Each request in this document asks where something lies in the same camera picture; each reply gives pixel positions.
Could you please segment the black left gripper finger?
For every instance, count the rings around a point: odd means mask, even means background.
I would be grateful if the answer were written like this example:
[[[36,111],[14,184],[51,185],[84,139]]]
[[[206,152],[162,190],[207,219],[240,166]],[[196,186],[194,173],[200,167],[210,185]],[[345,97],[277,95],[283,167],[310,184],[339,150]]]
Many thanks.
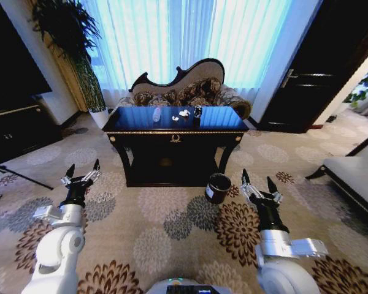
[[[100,164],[99,164],[99,159],[96,159],[92,171],[90,171],[88,174],[86,174],[81,179],[81,182],[91,183],[91,184],[95,183],[101,175],[100,168],[101,167],[100,167]]]
[[[64,177],[61,178],[61,182],[65,185],[68,186],[71,184],[72,182],[72,177],[74,175],[74,170],[75,170],[75,164],[72,164],[71,167],[67,170],[66,174]]]

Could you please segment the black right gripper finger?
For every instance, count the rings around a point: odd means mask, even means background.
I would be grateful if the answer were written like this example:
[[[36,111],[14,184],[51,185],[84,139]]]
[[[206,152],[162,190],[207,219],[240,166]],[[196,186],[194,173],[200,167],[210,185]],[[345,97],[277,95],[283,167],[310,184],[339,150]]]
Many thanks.
[[[273,196],[273,201],[280,203],[282,201],[282,194],[278,191],[276,184],[272,181],[272,179],[267,177],[267,185],[269,188],[270,194]]]
[[[260,191],[251,184],[249,174],[247,173],[245,168],[242,171],[242,185],[240,187],[240,190],[247,200],[249,200],[250,197],[254,197],[257,199],[263,198],[262,193],[260,193]]]

